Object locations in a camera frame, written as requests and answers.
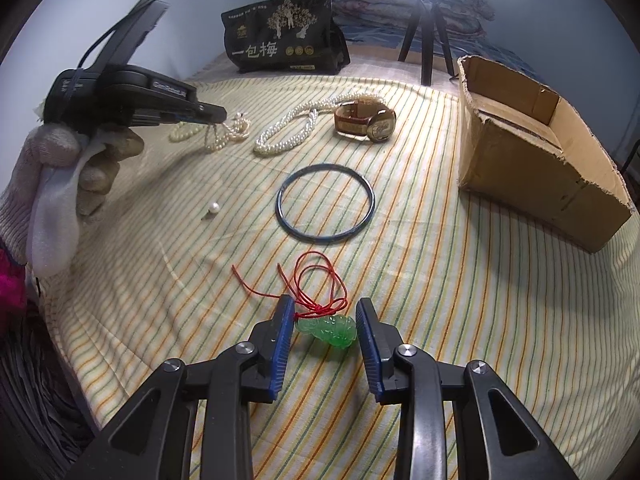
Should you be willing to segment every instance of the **gloved hand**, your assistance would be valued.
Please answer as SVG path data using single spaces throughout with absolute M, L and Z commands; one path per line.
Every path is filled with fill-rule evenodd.
M 114 132 L 114 141 L 92 156 L 79 177 L 77 212 L 94 213 L 104 202 L 118 174 L 118 161 L 138 155 L 144 141 L 128 128 L 104 126 Z M 76 134 L 67 126 L 44 124 L 32 130 L 18 157 L 11 180 L 0 196 L 0 240 L 15 263 L 27 263 L 26 245 L 31 207 L 36 197 L 43 165 L 64 168 L 80 154 Z

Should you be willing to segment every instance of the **black bag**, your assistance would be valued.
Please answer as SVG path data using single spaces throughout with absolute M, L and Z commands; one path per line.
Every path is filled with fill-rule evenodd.
M 337 74 L 350 63 L 331 0 L 267 0 L 222 13 L 225 49 L 241 72 Z

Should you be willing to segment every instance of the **pearl necklace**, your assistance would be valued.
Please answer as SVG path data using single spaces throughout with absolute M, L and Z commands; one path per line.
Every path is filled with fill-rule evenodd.
M 318 113 L 325 111 L 335 111 L 342 103 L 355 101 L 357 99 L 372 99 L 377 102 L 382 102 L 386 105 L 386 100 L 380 95 L 373 92 L 356 92 L 351 91 L 345 94 L 334 95 L 327 97 L 319 101 L 309 101 L 299 104 L 289 112 L 287 112 L 278 122 L 269 126 L 264 130 L 258 138 L 255 140 L 254 152 L 260 156 L 272 156 L 279 155 L 286 151 L 289 151 L 296 146 L 299 146 L 305 142 L 311 131 L 316 127 L 316 121 L 318 120 Z M 305 126 L 302 130 L 289 139 L 281 140 L 274 144 L 269 144 L 267 141 L 277 134 L 281 129 L 290 123 L 295 117 L 307 114 Z
M 236 116 L 231 119 L 231 126 L 227 126 L 225 123 L 220 124 L 222 131 L 218 130 L 218 124 L 193 124 L 180 122 L 175 125 L 175 128 L 169 133 L 170 142 L 182 142 L 183 140 L 191 139 L 194 135 L 204 131 L 204 147 L 210 152 L 217 152 L 224 148 L 230 140 L 238 142 L 245 140 L 249 136 L 249 126 L 251 121 L 247 119 L 243 113 L 238 112 Z M 213 126 L 213 145 L 209 143 L 209 132 Z

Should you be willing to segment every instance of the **striped fabric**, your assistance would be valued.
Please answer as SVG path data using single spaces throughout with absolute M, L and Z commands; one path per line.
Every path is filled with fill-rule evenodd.
M 123 163 L 69 272 L 44 286 L 48 328 L 97 422 L 164 359 L 213 358 L 271 315 L 274 301 L 248 296 L 230 266 L 258 290 L 282 292 L 276 263 L 291 272 L 310 247 L 278 227 L 276 190 L 303 166 L 336 162 L 366 176 L 378 199 L 362 234 L 326 249 L 349 289 L 349 313 L 370 296 L 382 320 L 436 359 L 486 360 L 578 476 L 604 480 L 640 430 L 638 213 L 587 254 L 459 192 L 458 101 L 429 88 L 299 75 L 202 84 L 200 98 L 247 112 L 255 135 L 303 100 L 354 88 L 389 99 L 398 113 L 391 142 L 341 137 L 331 115 L 302 146 L 267 159 L 250 140 L 209 154 L 202 136 L 170 144 L 167 128 L 140 131 L 145 152 Z M 222 211 L 204 218 L 211 200 Z M 353 225 L 366 196 L 345 176 L 315 174 L 289 189 L 284 207 L 297 226 L 327 234 Z M 323 285 L 313 274 L 306 288 L 319 294 Z M 454 479 L 450 406 L 446 421 Z M 398 427 L 399 410 L 367 393 L 357 345 L 340 351 L 295 332 L 278 401 L 252 406 L 255 476 L 391 478 Z M 202 417 L 193 478 L 201 430 Z

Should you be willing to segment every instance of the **silver screw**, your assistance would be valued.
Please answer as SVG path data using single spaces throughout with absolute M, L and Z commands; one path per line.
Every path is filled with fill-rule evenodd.
M 409 345 L 409 344 L 398 345 L 398 353 L 400 355 L 403 355 L 404 357 L 414 356 L 417 354 L 417 352 L 418 352 L 418 349 L 413 345 Z
M 239 354 L 251 354 L 254 350 L 254 344 L 249 341 L 242 341 L 236 345 L 236 352 Z
M 480 359 L 475 359 L 469 363 L 471 371 L 475 374 L 485 374 L 489 371 L 489 365 Z
M 182 366 L 182 362 L 180 359 L 172 357 L 171 359 L 167 359 L 164 363 L 162 363 L 162 370 L 165 372 L 175 372 L 179 370 Z

